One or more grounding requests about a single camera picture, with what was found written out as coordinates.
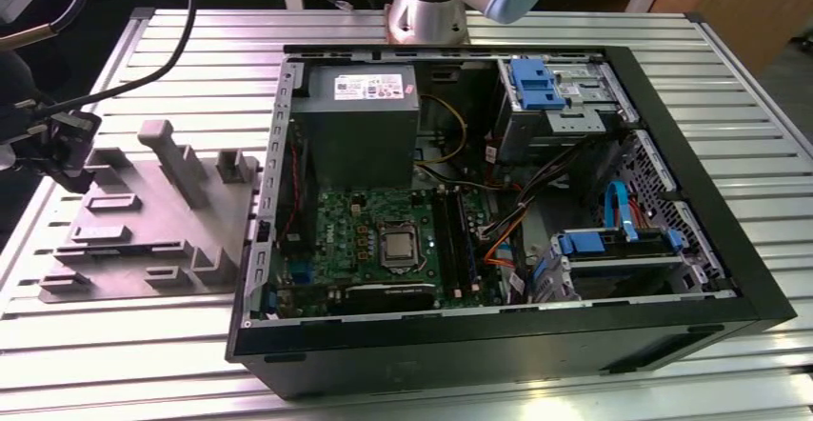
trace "slotted metal table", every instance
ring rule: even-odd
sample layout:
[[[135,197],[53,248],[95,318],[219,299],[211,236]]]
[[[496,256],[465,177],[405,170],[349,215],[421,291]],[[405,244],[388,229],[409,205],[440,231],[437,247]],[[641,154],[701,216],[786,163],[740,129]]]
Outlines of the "slotted metal table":
[[[96,90],[164,64],[184,19],[136,11]],[[632,48],[800,317],[652,373],[289,403],[224,360],[231,295],[43,304],[37,280],[80,204],[45,179],[0,257],[0,416],[813,420],[813,149],[733,54],[679,14],[536,13],[508,27],[472,14],[469,25],[477,44]],[[384,37],[377,11],[205,10],[167,77],[89,109],[96,145],[147,157],[136,131],[168,118],[200,156],[263,159],[283,44]]]

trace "floor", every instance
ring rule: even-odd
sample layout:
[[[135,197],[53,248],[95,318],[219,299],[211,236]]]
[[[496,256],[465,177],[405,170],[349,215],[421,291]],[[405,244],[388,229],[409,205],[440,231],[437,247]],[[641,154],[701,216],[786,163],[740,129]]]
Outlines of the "floor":
[[[24,29],[53,19],[59,14],[53,8],[63,7],[68,1],[36,0],[11,30]],[[365,5],[364,0],[347,1],[357,7]],[[561,1],[541,0],[539,9],[588,10],[580,5],[583,0]],[[331,8],[324,0],[305,0],[305,6],[312,9]],[[136,7],[183,9],[185,0],[91,0],[80,18],[60,37],[20,52],[41,90],[56,99],[71,98],[91,90],[129,13]],[[284,0],[200,0],[200,7],[283,9],[285,3]],[[789,45],[760,77],[760,83],[800,129],[813,139],[813,53],[801,52],[794,45]],[[0,172],[0,250],[39,182],[37,176],[29,172]]]

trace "blue drive bracket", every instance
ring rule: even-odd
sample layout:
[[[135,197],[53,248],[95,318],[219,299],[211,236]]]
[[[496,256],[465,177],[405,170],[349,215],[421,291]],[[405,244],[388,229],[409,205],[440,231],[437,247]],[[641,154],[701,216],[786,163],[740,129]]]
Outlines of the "blue drive bracket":
[[[556,89],[556,77],[541,59],[512,59],[511,73],[523,110],[564,110],[567,103]]]
[[[621,223],[615,222],[615,213],[612,206],[612,198],[617,197],[619,201],[619,217]],[[631,199],[627,195],[627,185],[623,181],[611,181],[608,190],[605,191],[605,228],[620,227],[627,233],[627,240],[635,242],[637,240],[636,225],[633,224],[633,212],[631,209]]]

